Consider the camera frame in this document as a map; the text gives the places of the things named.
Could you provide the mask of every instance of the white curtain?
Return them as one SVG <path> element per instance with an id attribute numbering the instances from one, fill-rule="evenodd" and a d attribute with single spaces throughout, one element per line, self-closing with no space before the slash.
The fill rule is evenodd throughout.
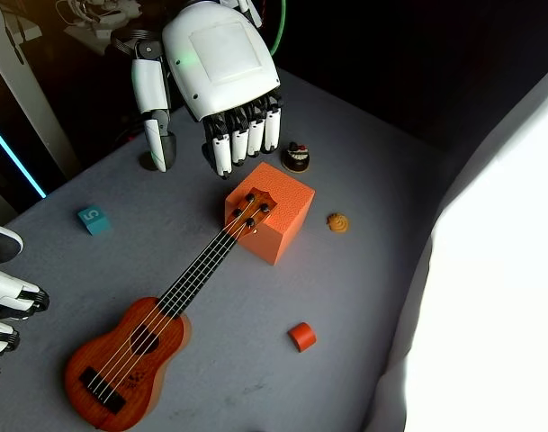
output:
<path id="1" fill-rule="evenodd" d="M 448 196 L 367 430 L 548 431 L 548 76 Z"/>

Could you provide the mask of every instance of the orange cube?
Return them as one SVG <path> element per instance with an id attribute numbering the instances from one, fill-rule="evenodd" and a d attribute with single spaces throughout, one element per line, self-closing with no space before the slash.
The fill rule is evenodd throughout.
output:
<path id="1" fill-rule="evenodd" d="M 239 244 L 273 266 L 300 230 L 316 191 L 262 162 L 226 198 L 226 220 L 252 187 L 270 193 L 277 205 L 257 233 Z"/>

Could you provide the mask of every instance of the brown wooden ukulele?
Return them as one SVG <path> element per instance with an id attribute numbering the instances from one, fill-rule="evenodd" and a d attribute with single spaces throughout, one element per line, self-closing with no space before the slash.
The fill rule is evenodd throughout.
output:
<path id="1" fill-rule="evenodd" d="M 131 428 L 155 407 L 169 360 L 190 337 L 182 313 L 224 257 L 275 207 L 269 193 L 252 189 L 225 228 L 159 298 L 133 303 L 120 324 L 83 345 L 69 360 L 65 385 L 77 412 L 96 428 Z"/>

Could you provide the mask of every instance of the ukulele headstock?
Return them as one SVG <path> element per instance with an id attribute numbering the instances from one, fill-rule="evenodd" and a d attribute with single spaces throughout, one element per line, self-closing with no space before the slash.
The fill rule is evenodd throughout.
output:
<path id="1" fill-rule="evenodd" d="M 276 205 L 268 192 L 252 188 L 228 217 L 228 233 L 236 239 L 255 233 L 257 225 L 269 217 Z"/>

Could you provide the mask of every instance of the gray table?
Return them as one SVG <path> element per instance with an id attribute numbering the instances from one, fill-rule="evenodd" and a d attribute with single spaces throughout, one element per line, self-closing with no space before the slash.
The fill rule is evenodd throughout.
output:
<path id="1" fill-rule="evenodd" d="M 157 408 L 134 430 L 342 432 L 360 428 L 387 358 L 429 218 L 437 155 L 420 141 L 281 72 L 282 146 L 310 147 L 297 175 L 317 194 L 278 265 L 236 247 L 188 308 L 189 346 Z M 0 269 L 42 286 L 50 308 L 17 323 L 22 344 L 0 358 L 0 431 L 92 430 L 62 387 L 68 356 L 110 329 L 139 297 L 157 295 L 220 228 L 228 181 L 202 157 L 202 127 L 175 113 L 178 162 L 137 162 L 139 137 L 9 224 L 25 250 Z M 76 212 L 97 204 L 112 230 L 91 237 Z M 350 231 L 332 233 L 343 212 Z M 318 343 L 298 354 L 285 332 L 307 321 Z"/>

